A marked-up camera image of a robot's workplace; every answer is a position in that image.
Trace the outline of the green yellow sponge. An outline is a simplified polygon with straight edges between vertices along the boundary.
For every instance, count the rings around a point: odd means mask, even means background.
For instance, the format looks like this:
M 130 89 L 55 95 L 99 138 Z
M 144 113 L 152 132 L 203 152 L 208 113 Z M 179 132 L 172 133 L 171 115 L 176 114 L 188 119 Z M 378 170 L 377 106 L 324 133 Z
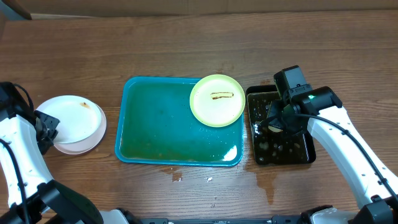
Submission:
M 288 131 L 287 114 L 284 113 L 284 102 L 282 100 L 274 100 L 268 105 L 265 122 L 273 132 Z

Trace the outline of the white plate front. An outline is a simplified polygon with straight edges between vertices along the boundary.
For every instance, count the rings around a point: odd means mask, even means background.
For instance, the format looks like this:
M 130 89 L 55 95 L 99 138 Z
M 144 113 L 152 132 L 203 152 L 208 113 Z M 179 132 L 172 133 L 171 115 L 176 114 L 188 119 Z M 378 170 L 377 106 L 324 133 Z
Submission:
M 82 141 L 94 134 L 102 122 L 99 107 L 82 96 L 56 96 L 43 102 L 37 110 L 59 120 L 57 144 Z

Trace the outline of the white plate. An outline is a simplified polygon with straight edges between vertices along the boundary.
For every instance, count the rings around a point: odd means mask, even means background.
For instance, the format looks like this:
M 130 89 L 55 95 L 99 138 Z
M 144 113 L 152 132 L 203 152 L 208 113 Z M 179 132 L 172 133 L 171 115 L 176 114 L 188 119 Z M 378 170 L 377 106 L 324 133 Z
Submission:
M 101 112 L 101 122 L 98 129 L 91 136 L 78 142 L 67 144 L 54 144 L 54 147 L 60 152 L 70 155 L 84 154 L 94 149 L 103 139 L 107 127 L 105 113 L 99 106 L 98 108 Z
M 57 144 L 82 141 L 94 134 L 102 122 L 99 107 L 82 96 L 56 96 L 43 102 L 37 110 L 59 120 Z

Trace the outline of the light green plate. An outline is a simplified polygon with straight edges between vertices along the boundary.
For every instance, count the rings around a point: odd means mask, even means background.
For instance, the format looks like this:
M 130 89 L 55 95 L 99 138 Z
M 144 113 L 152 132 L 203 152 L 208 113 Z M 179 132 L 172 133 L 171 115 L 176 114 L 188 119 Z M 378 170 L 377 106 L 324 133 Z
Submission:
M 222 128 L 243 114 L 246 100 L 242 86 L 227 75 L 214 74 L 200 79 L 190 93 L 190 109 L 204 125 Z

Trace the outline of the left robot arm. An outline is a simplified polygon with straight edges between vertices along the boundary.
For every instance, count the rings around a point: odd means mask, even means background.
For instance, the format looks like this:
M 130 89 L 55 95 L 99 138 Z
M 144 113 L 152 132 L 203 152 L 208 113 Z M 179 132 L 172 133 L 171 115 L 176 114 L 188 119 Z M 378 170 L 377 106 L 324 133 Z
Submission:
M 51 176 L 43 154 L 57 135 L 58 119 L 36 111 L 23 87 L 1 83 L 1 167 L 9 211 L 1 223 L 37 223 L 46 209 L 53 223 L 103 223 L 95 205 Z

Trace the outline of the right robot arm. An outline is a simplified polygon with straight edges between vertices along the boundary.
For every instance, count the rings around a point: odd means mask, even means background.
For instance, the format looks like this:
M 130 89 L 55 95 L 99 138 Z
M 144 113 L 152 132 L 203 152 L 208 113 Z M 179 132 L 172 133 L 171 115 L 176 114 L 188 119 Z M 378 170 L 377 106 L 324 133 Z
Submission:
M 278 88 L 264 124 L 291 138 L 309 133 L 327 151 L 349 184 L 357 213 L 325 205 L 301 213 L 300 223 L 397 223 L 397 176 L 356 130 L 342 101 L 327 86 Z

